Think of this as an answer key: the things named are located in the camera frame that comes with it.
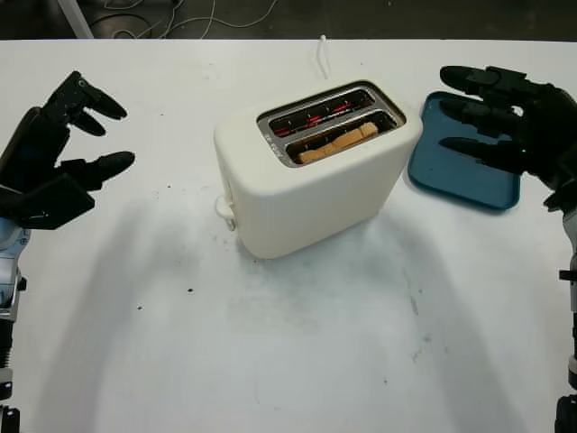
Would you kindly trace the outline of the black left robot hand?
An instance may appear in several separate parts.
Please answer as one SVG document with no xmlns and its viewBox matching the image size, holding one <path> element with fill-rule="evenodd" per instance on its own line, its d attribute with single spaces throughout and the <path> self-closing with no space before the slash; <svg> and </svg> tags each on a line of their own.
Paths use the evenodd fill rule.
<svg viewBox="0 0 577 433">
<path fill-rule="evenodd" d="M 127 117 L 118 102 L 73 71 L 43 106 L 29 109 L 16 127 L 1 154 L 1 185 L 25 193 L 66 174 L 81 188 L 93 191 L 127 170 L 135 161 L 133 152 L 114 152 L 94 161 L 58 161 L 72 125 L 96 137 L 105 135 L 90 110 L 114 120 Z"/>
</svg>

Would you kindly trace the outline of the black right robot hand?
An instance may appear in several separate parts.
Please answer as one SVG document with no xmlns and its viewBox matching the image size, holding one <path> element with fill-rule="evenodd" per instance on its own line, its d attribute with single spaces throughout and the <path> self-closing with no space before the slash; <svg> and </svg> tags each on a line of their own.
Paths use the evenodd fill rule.
<svg viewBox="0 0 577 433">
<path fill-rule="evenodd" d="M 550 83 L 488 66 L 443 66 L 440 79 L 477 100 L 444 99 L 441 111 L 479 134 L 505 141 L 488 144 L 448 137 L 440 144 L 491 168 L 540 179 L 552 194 L 544 205 L 565 215 L 576 210 L 576 100 Z"/>
</svg>

